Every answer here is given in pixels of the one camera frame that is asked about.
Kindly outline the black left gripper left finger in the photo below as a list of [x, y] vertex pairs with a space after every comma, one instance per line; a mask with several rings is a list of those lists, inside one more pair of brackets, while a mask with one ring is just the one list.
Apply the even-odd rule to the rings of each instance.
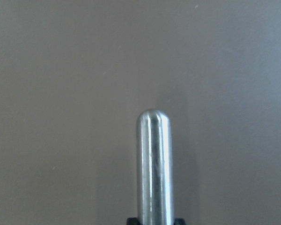
[[136, 217], [129, 217], [127, 219], [127, 225], [138, 225], [138, 219]]

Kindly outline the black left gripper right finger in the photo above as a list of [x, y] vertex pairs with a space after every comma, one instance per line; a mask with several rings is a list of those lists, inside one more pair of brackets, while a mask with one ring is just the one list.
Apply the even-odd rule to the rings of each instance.
[[174, 225], [185, 225], [185, 220], [183, 218], [175, 218]]

